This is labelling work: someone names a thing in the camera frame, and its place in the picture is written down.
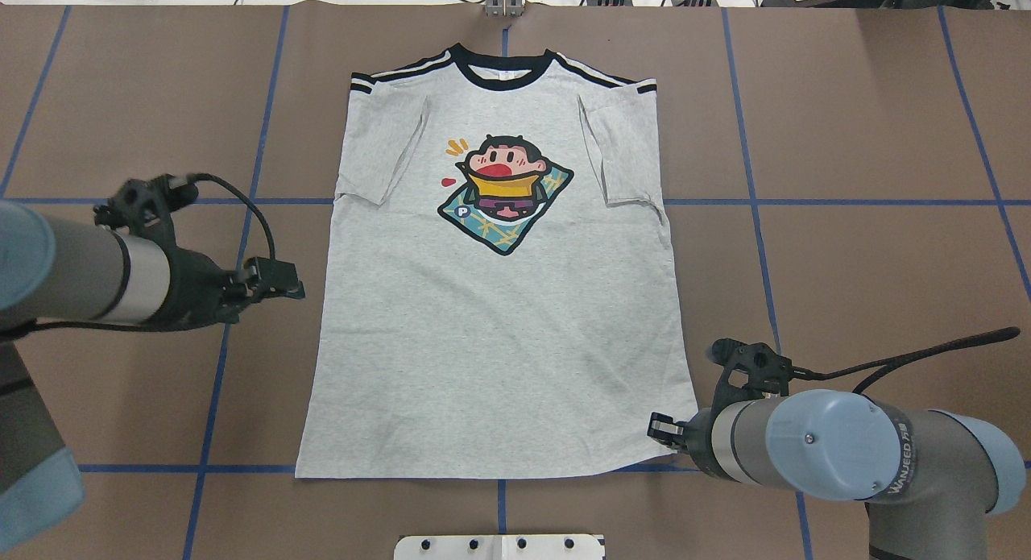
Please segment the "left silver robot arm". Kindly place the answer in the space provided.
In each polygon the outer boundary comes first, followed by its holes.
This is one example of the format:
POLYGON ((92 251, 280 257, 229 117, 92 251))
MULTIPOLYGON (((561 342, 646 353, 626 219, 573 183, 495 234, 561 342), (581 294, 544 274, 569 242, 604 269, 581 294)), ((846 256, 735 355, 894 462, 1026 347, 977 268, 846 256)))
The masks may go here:
POLYGON ((8 552, 80 508, 85 484, 16 343, 59 330, 178 333, 236 324, 267 299, 301 300, 294 263, 277 255, 251 198, 208 173, 125 182, 93 207, 92 225, 3 200, 1 549, 8 552), (260 222, 268 253, 222 268, 181 248, 172 215, 201 182, 217 183, 260 222))

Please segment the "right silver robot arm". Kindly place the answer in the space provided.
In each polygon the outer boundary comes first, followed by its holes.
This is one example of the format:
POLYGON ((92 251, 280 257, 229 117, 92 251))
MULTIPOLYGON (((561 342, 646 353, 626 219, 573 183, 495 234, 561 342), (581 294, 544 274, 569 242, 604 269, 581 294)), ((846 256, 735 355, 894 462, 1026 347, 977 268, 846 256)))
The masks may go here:
POLYGON ((1027 465, 1005 432, 979 418, 906 410, 868 389, 944 352, 1019 336, 1016 326, 820 373, 765 343, 722 338, 711 405, 688 421, 648 418, 648 437, 710 477, 858 501, 872 559, 984 559, 987 520, 1015 509, 1027 465))

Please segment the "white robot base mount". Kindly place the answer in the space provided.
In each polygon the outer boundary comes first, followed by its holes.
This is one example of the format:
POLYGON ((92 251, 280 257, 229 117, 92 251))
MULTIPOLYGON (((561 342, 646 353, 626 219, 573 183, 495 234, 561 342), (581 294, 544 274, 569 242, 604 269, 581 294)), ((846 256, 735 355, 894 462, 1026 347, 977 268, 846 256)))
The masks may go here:
POLYGON ((394 559, 607 559, 602 535, 475 534, 403 537, 394 559))

